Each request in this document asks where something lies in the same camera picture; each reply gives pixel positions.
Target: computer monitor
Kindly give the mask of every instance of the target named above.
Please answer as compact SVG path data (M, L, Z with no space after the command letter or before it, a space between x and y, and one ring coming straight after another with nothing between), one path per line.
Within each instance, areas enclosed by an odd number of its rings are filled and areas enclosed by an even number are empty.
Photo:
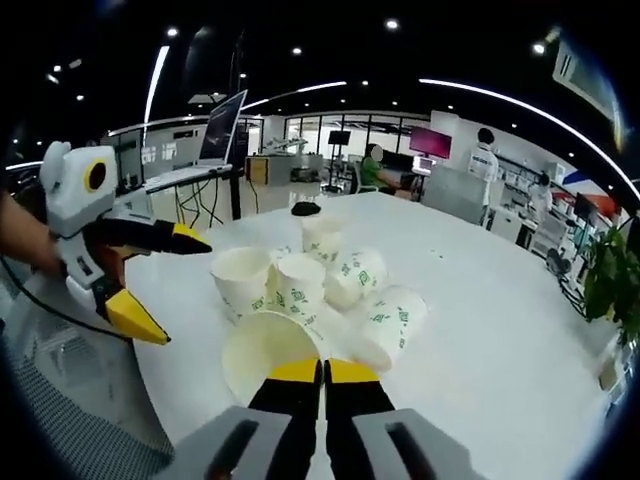
M329 132L329 145L349 145L351 131L331 130Z
M428 128L413 127L409 148L416 152L449 158L451 154L451 137Z
M204 133L198 164L220 166L227 163L240 109L247 91L229 98L211 111Z
M573 213L589 225L595 225L598 219L598 207L581 193L576 195L576 202L573 204Z

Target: round white table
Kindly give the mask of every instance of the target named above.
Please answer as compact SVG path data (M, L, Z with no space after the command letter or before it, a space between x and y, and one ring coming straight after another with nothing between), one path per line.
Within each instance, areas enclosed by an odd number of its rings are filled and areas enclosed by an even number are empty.
M352 195L322 206L350 220L346 250L380 251L392 276L431 307L427 327L382 376L396 408L414 408L466 446L487 479L566 476L598 432L606 395L590 370L595 359L575 334L583 320L544 262L479 226L391 196ZM235 403L220 364L232 326L209 274L215 252L299 249L298 225L288 210L274 211L207 232L212 254L127 262L128 288L173 339L134 346L174 445ZM323 419L309 478L332 478Z

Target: person in green shirt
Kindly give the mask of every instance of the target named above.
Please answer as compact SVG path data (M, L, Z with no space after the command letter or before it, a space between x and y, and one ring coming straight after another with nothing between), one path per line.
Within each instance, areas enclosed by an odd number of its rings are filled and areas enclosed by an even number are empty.
M388 195L411 200L411 192L403 190L402 184L385 172L382 161L382 147L376 144L367 145L364 160L360 164L360 177L363 185L378 187L378 191Z

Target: laptop screen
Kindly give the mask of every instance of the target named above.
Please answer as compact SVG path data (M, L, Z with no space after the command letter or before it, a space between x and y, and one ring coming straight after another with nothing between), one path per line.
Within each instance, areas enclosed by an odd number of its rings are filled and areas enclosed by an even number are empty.
M222 160L226 162L231 139L236 130L240 109L247 91L234 95L211 111L205 130L200 160Z

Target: glass wall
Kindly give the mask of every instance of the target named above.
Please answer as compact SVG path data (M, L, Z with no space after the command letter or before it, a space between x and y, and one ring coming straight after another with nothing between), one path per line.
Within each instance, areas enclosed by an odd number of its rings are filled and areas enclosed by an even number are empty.
M367 147L367 134L369 132L369 115L345 115L344 131L351 133L349 145L341 147L340 154L343 158L349 155L364 155Z
M320 117L303 117L301 137L307 141L302 146L303 153L318 151L318 135L320 134Z
M429 128L429 121L400 118L392 115L338 114L289 118L285 122L286 138L301 137L307 141L304 153L317 152L330 159L333 146L329 144L332 130L350 132L349 144L336 146L335 155L347 159L349 155L364 155L367 144L376 143L384 150L415 156L409 148L414 127ZM296 147L289 152L296 153Z
M322 128L320 129L320 149L318 153L324 158L331 158L334 152L333 145L329 145L329 135L333 130L342 130L342 115L327 115L322 117ZM339 147L335 148L335 155L340 153Z

